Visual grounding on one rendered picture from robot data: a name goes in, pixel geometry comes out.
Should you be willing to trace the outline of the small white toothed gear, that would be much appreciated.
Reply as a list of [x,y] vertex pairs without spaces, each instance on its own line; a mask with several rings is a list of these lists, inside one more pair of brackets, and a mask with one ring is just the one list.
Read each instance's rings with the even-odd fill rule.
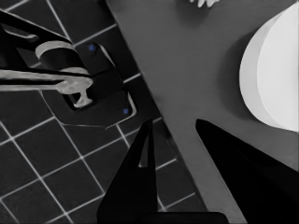
[[190,3],[196,4],[197,7],[213,7],[220,0],[189,0]]

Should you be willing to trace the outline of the dark robot body with pale bars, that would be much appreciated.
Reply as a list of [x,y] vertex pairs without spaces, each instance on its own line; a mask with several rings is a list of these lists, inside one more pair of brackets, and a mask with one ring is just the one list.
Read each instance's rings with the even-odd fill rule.
[[106,49],[91,74],[66,37],[0,8],[0,92],[41,91],[63,125],[109,128],[136,113]]

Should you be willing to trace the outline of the large thick white disc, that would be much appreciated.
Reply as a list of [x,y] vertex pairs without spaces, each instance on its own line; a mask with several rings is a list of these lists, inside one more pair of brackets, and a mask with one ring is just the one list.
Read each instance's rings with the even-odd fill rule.
[[239,87],[257,120],[299,133],[299,2],[254,34],[240,64]]

